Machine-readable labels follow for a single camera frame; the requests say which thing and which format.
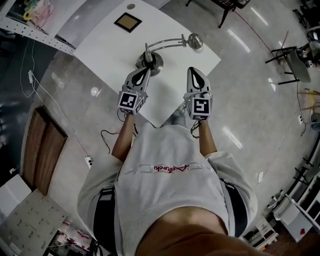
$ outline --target white table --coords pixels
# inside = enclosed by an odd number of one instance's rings
[[[135,4],[135,8],[127,9],[128,4]],[[131,33],[114,24],[125,12],[142,21]],[[150,45],[164,39],[180,38],[181,34],[188,38],[191,32],[143,1],[126,0],[90,32],[74,55],[119,93],[127,75],[136,69],[137,58],[144,52],[145,43]],[[188,46],[162,49],[157,53],[163,58],[163,69],[150,78],[146,90],[149,97],[139,113],[160,127],[183,102],[188,68],[195,67],[208,75],[220,58],[206,45],[201,53]]]

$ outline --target white cable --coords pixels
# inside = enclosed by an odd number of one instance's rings
[[[28,48],[28,45],[29,45],[29,40],[30,40],[30,39],[28,39],[28,42],[26,43],[26,46],[25,46],[25,49],[24,49],[23,58],[22,58],[21,69],[20,69],[20,85],[21,85],[22,93],[24,94],[24,96],[26,96],[27,98],[30,98],[30,97],[32,96],[32,94],[35,93],[35,94],[39,97],[39,99],[41,100],[42,105],[44,105],[44,101],[41,99],[41,97],[39,96],[39,94],[38,94],[38,93],[36,92],[36,90],[35,90],[36,81],[34,81],[34,83],[31,82],[31,84],[32,84],[32,92],[31,92],[31,94],[30,94],[29,96],[26,95],[26,93],[25,93],[25,91],[24,91],[24,87],[23,87],[23,85],[22,85],[22,81],[21,81],[22,69],[23,69],[23,66],[24,66],[24,60],[25,60],[27,48]],[[33,40],[33,46],[32,46],[32,52],[31,52],[31,57],[32,57],[32,61],[33,61],[32,73],[33,73],[34,70],[35,70],[34,48],[35,48],[35,40]]]
[[[35,75],[34,75],[33,72],[32,72],[32,76],[34,77],[34,80],[39,84],[39,86],[51,97],[51,99],[52,99],[52,100],[55,102],[55,104],[59,107],[61,113],[64,115],[65,119],[67,119],[67,121],[68,121],[68,123],[69,123],[69,125],[70,125],[70,127],[71,127],[71,130],[72,130],[72,132],[73,132],[73,135],[74,135],[74,137],[75,137],[75,139],[76,139],[76,141],[78,142],[79,146],[82,148],[82,150],[84,151],[84,153],[85,153],[86,156],[88,157],[87,151],[85,151],[85,149],[81,146],[81,144],[80,144],[80,142],[79,142],[79,140],[78,140],[78,138],[77,138],[77,136],[76,136],[75,130],[74,130],[71,122],[69,121],[69,119],[68,119],[68,117],[65,115],[65,113],[63,112],[63,110],[62,110],[62,108],[60,107],[60,105],[58,104],[58,102],[54,99],[54,97],[51,96],[51,94],[50,94],[45,88],[42,87],[42,85],[41,85],[41,84],[39,83],[39,81],[36,79],[36,77],[35,77]]]

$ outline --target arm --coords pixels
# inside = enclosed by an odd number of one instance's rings
[[[210,153],[217,152],[207,120],[203,121],[199,126],[199,145],[200,153],[204,157]]]
[[[128,114],[111,153],[111,155],[122,162],[125,162],[131,148],[134,125],[135,116]]]

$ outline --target power outlet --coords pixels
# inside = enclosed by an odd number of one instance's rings
[[[302,124],[302,117],[301,117],[301,115],[298,115],[298,121],[299,121],[299,125],[301,125],[301,124]]]
[[[89,167],[89,169],[90,169],[91,166],[92,166],[92,163],[93,163],[92,158],[91,158],[90,156],[87,156],[87,157],[85,158],[85,162],[86,162],[86,164],[88,165],[88,167]]]

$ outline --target white box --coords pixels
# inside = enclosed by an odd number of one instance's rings
[[[12,195],[19,204],[31,193],[31,189],[27,186],[19,174],[9,179],[5,185],[11,191]]]
[[[31,193],[17,174],[0,187],[0,211],[7,217]]]

